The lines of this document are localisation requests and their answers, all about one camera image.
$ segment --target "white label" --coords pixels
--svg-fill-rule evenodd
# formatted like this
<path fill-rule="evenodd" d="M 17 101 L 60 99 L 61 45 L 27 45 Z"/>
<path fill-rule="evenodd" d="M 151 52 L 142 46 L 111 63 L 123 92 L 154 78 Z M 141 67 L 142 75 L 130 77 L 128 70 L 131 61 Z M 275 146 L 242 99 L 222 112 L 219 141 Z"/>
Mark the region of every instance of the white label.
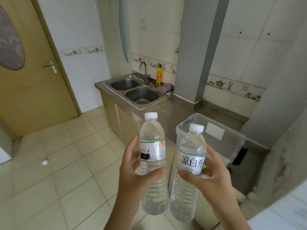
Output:
<path fill-rule="evenodd" d="M 140 141 L 140 153 L 142 161 L 156 162 L 165 159 L 165 140 L 150 142 Z"/>
<path fill-rule="evenodd" d="M 205 157 L 192 156 L 183 151 L 179 151 L 177 168 L 180 170 L 186 170 L 194 175 L 200 175 L 204 161 Z"/>
<path fill-rule="evenodd" d="M 208 133 L 209 135 L 212 135 L 215 138 L 221 140 L 223 138 L 225 130 L 223 128 L 220 128 L 220 127 L 212 124 L 212 123 L 208 123 L 205 132 Z"/>

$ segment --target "water bottle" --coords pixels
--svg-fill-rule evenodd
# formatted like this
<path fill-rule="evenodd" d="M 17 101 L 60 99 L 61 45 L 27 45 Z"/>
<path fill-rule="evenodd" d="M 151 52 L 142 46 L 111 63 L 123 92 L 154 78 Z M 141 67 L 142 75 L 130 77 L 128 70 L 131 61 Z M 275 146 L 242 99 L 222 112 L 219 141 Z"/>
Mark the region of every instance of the water bottle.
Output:
<path fill-rule="evenodd" d="M 142 175 L 166 166 L 165 134 L 157 121 L 156 112 L 145 113 L 145 123 L 140 131 L 140 153 Z M 142 199 L 144 211 L 150 215 L 159 215 L 168 205 L 166 175 L 156 180 Z"/>
<path fill-rule="evenodd" d="M 179 145 L 170 203 L 171 213 L 182 222 L 188 222 L 194 218 L 198 189 L 184 181 L 177 171 L 178 169 L 186 170 L 194 175 L 200 175 L 207 152 L 207 144 L 202 135 L 204 126 L 191 123 L 189 130 Z"/>

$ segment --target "door handle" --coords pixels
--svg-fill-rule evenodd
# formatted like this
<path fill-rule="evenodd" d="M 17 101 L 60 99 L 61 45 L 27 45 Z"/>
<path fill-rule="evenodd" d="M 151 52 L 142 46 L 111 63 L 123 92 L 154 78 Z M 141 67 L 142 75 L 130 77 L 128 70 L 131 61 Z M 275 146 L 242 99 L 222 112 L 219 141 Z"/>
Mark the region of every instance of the door handle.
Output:
<path fill-rule="evenodd" d="M 45 69 L 52 68 L 53 71 L 54 71 L 54 73 L 57 73 L 57 69 L 56 69 L 56 66 L 55 66 L 54 62 L 53 62 L 53 61 L 50 61 L 50 64 L 51 64 L 51 65 L 49 65 L 49 66 L 44 66 L 44 68 L 45 68 Z"/>

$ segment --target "stainless steel sink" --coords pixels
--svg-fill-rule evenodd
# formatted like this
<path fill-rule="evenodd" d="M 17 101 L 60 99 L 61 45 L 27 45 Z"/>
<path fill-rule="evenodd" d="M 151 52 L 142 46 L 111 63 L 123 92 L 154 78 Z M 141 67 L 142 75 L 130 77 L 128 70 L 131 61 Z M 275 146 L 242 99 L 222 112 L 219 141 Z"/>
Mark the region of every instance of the stainless steel sink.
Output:
<path fill-rule="evenodd" d="M 141 83 L 137 80 L 134 80 L 132 78 L 127 78 L 120 81 L 115 81 L 111 83 L 111 87 L 116 90 L 127 90 L 131 88 L 138 87 Z"/>
<path fill-rule="evenodd" d="M 148 104 L 157 100 L 160 96 L 156 92 L 142 87 L 127 92 L 126 97 L 137 104 Z"/>

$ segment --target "clear plastic storage box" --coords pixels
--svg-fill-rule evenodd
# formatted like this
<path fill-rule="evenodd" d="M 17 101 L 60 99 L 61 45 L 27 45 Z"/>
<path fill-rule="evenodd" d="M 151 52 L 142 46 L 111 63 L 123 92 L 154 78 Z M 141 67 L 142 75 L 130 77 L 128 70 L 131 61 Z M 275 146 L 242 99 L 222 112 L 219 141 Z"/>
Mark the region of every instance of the clear plastic storage box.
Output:
<path fill-rule="evenodd" d="M 242 133 L 226 127 L 200 113 L 194 113 L 176 126 L 177 145 L 183 136 L 189 132 L 190 123 L 204 126 L 203 136 L 207 144 L 211 145 L 220 155 L 225 165 L 233 162 L 246 141 Z"/>

